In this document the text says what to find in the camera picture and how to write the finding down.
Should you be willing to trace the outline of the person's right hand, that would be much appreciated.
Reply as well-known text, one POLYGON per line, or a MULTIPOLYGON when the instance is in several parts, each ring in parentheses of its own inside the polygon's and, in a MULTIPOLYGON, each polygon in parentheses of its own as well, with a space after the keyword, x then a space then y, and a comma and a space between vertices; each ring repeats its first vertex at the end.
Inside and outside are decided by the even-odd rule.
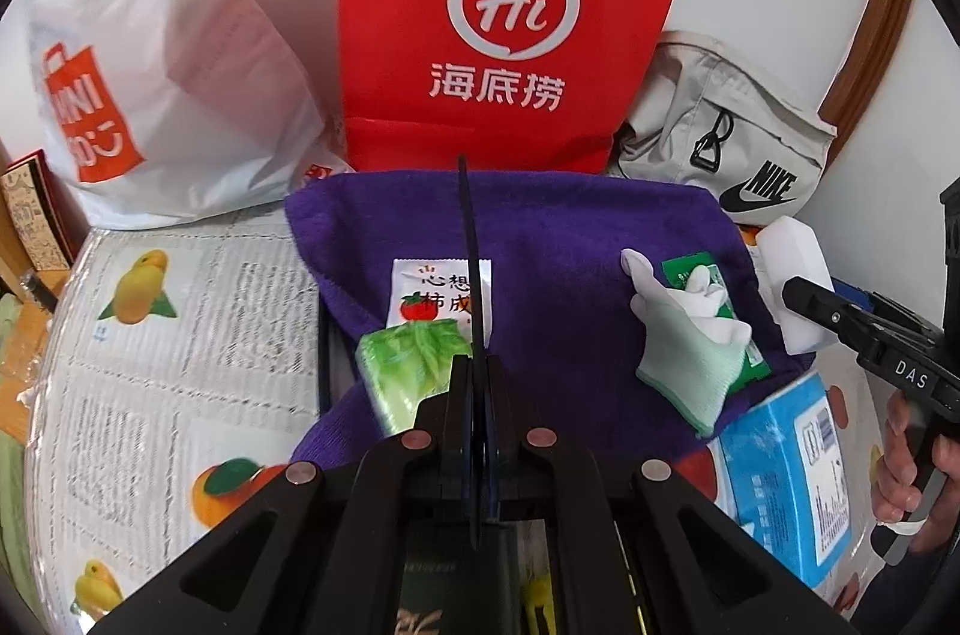
MULTIPOLYGON (((921 504, 921 490, 914 485, 918 468, 908 449, 907 429, 910 425, 910 408, 905 395, 893 392, 887 401, 887 420, 884 427, 884 454, 875 466, 875 481, 872 484, 872 511, 882 523, 900 521, 907 513, 913 513, 921 504)), ((939 437, 932 447, 935 467, 947 476, 944 489, 929 512, 928 521, 913 537, 910 544, 914 554, 926 554, 944 546, 957 526, 958 476, 960 476, 960 450, 955 440, 939 437)))

